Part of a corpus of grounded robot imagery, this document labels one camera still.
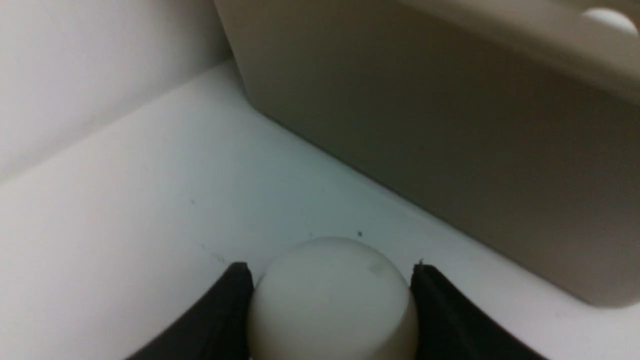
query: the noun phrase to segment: plastic container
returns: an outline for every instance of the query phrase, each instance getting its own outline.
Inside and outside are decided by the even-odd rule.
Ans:
[[[598,306],[640,299],[624,1],[216,0],[256,108]]]

